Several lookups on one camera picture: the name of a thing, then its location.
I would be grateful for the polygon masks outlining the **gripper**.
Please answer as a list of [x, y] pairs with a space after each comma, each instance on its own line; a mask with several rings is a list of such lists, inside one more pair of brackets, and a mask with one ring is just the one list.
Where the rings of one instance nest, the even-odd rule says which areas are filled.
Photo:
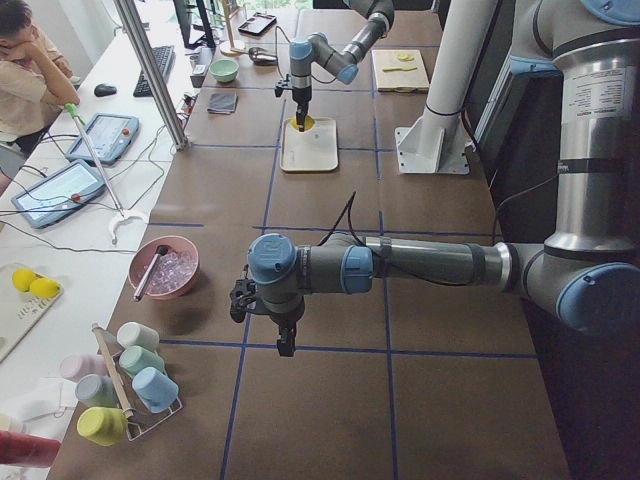
[[295, 354], [295, 338], [297, 333], [297, 322], [305, 312], [305, 301], [302, 296], [295, 297], [288, 310], [276, 312], [270, 310], [270, 319], [278, 326], [278, 337], [276, 347], [281, 357], [293, 357]]
[[311, 86], [292, 88], [292, 98], [298, 105], [296, 109], [296, 125], [300, 132], [304, 132], [307, 129], [306, 121], [312, 92]]

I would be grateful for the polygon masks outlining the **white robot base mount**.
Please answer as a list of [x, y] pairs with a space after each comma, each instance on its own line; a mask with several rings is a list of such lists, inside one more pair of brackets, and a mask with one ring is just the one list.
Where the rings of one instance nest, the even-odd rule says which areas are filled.
[[465, 97], [498, 3], [450, 3], [424, 111], [412, 126], [395, 130], [404, 174], [469, 173], [462, 124]]

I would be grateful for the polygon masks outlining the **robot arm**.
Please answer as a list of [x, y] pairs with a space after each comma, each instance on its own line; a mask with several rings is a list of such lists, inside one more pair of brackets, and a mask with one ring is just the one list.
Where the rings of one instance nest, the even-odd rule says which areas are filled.
[[294, 125], [300, 132], [307, 130], [305, 123], [312, 99], [312, 64], [318, 64], [348, 85], [355, 79], [358, 64], [367, 52], [379, 39], [386, 37], [393, 26], [395, 8], [392, 1], [355, 0], [344, 1], [344, 4], [360, 14], [366, 24], [341, 51], [332, 47], [321, 32], [295, 38], [289, 44], [289, 79], [296, 103]]
[[[323, 33], [296, 38], [290, 73], [276, 96], [292, 91], [294, 128], [310, 133], [312, 64], [348, 84], [357, 64], [394, 21], [392, 1], [343, 1], [366, 25], [342, 51]], [[499, 1], [451, 1], [424, 112], [396, 129], [400, 171], [436, 173], [456, 133], [464, 99]], [[505, 198], [508, 202], [558, 180], [555, 232], [543, 244], [494, 246], [358, 237], [352, 193], [316, 246], [295, 246], [277, 233], [249, 246], [248, 265], [230, 293], [230, 316], [266, 315], [278, 326], [280, 356], [296, 350], [304, 295], [368, 292], [373, 278], [409, 277], [451, 287], [495, 285], [588, 335], [607, 335], [639, 321], [638, 247], [624, 229], [632, 139], [639, 135], [639, 1], [516, 1], [511, 72], [562, 74], [557, 173]]]

